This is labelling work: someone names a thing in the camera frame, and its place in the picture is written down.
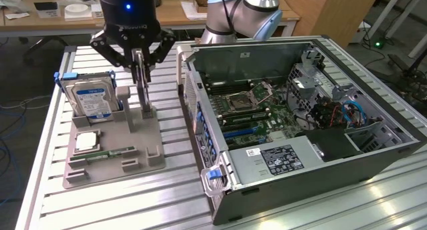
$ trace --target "red cable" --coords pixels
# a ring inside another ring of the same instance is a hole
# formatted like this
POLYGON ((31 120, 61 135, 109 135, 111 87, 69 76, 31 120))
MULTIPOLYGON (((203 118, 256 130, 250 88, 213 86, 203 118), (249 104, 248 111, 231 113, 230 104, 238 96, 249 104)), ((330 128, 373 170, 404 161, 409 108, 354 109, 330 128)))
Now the red cable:
POLYGON ((329 125, 330 127, 333 127, 333 124, 334 124, 334 116, 336 116, 336 112, 337 112, 338 107, 340 106, 336 106, 336 108, 334 108, 333 117, 332 117, 332 124, 329 125))

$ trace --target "aluminum extrusion table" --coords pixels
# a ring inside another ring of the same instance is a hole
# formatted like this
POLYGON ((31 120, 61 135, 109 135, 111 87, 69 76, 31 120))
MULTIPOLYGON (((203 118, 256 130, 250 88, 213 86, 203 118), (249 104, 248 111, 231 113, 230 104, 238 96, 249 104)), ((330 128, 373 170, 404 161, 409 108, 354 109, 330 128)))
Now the aluminum extrusion table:
MULTIPOLYGON (((425 117, 333 41, 322 38, 320 40, 401 114, 427 134, 425 117)), ((94 73, 113 68, 90 46, 67 50, 61 66, 62 73, 94 73)), ((427 228, 426 147, 394 163, 369 181, 237 222, 214 226, 179 103, 177 52, 175 46, 166 62, 157 65, 150 84, 150 99, 159 110, 166 168, 125 177, 119 181, 65 189, 63 173, 73 108, 57 86, 26 190, 18 230, 427 228)), ((118 85, 133 85, 131 74, 122 68, 114 69, 118 85)), ((326 62, 325 70, 340 84, 349 81, 332 62, 326 62)), ((139 104, 135 87, 131 88, 131 92, 130 102, 137 107, 139 104)))

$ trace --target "floor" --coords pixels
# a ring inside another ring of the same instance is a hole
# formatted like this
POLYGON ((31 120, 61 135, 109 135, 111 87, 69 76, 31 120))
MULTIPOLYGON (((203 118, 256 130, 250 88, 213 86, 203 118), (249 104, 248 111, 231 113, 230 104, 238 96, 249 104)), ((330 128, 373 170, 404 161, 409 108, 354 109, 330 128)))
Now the floor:
MULTIPOLYGON (((376 22, 385 6, 386 5, 382 4, 380 7, 374 7, 372 9, 366 17, 366 21, 369 23, 376 22)), ((381 27, 382 30, 388 28, 389 23, 398 14, 400 13, 397 11, 392 12, 381 27)), ((396 46, 388 45, 381 51, 384 54, 398 54, 404 61, 408 64, 412 64, 414 60, 410 59, 408 55, 426 33, 427 26, 409 18, 400 31, 396 33, 396 46)), ((380 31, 374 36, 373 40, 376 41, 381 36, 382 31, 380 31)), ((34 54, 34 66, 27 66, 22 61, 22 53, 29 49, 31 44, 39 40, 39 38, 31 37, 29 40, 30 43, 25 45, 21 43, 18 38, 11 38, 9 43, 0 47, 0 93, 3 93, 0 95, 0 104, 7 106, 18 103, 11 102, 9 105, 6 104, 9 101, 25 100, 35 96, 51 94, 55 86, 54 73, 61 67, 65 48, 57 42, 50 43, 34 54)), ((90 36, 66 36, 65 40, 70 45, 86 46, 90 42, 90 36)), ((360 44, 352 44, 348 47, 348 51, 362 64, 366 64, 381 57, 378 53, 366 50, 360 44)), ((370 64, 370 68, 388 73, 390 69, 388 61, 388 59, 377 61, 370 64)), ((424 61, 420 70, 424 72, 427 71, 427 60, 424 61)), ((49 103, 50 99, 45 98, 38 101, 33 101, 29 106, 42 106, 49 103)), ((10 113, 21 114, 22 111, 22 108, 17 108, 11 110, 10 113)), ((6 141, 9 148, 15 155, 19 172, 22 173, 22 188, 21 191, 18 191, 18 194, 13 196, 13 199, 6 204, 0 205, 0 230, 15 229, 47 111, 47 107, 42 109, 29 109, 26 112, 26 125, 18 134, 6 141)), ((0 112, 0 130, 11 124, 15 119, 17 116, 7 116, 0 112)), ((6 168, 6 162, 7 161, 5 160, 0 162, 0 171, 6 168)), ((5 199, 11 197, 18 184, 18 171, 11 167, 0 177, 0 203, 5 199)))

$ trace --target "wooden cabinet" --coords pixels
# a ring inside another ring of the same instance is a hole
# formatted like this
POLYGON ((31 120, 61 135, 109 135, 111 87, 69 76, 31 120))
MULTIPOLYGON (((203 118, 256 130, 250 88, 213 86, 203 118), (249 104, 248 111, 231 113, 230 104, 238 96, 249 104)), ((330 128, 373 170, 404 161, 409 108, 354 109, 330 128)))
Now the wooden cabinet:
POLYGON ((286 0, 301 15, 294 36, 329 35, 346 47, 376 0, 286 0))

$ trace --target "white box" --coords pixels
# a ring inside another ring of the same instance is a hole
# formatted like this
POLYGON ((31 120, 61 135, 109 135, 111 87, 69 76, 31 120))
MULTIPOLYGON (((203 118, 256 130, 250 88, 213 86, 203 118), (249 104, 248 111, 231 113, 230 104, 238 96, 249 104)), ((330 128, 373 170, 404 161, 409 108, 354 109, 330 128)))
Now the white box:
POLYGON ((362 39, 364 37, 366 36, 368 32, 370 31, 372 29, 372 25, 368 24, 365 21, 361 23, 360 25, 360 28, 357 30, 357 33, 353 37, 353 40, 352 40, 352 44, 358 44, 362 42, 362 39))
POLYGON ((85 4, 71 4, 65 9, 65 20, 66 22, 71 21, 83 21, 91 20, 93 13, 90 7, 85 4))
POLYGON ((91 11, 93 11, 93 17, 95 19, 105 18, 103 8, 101 4, 93 4, 91 11))

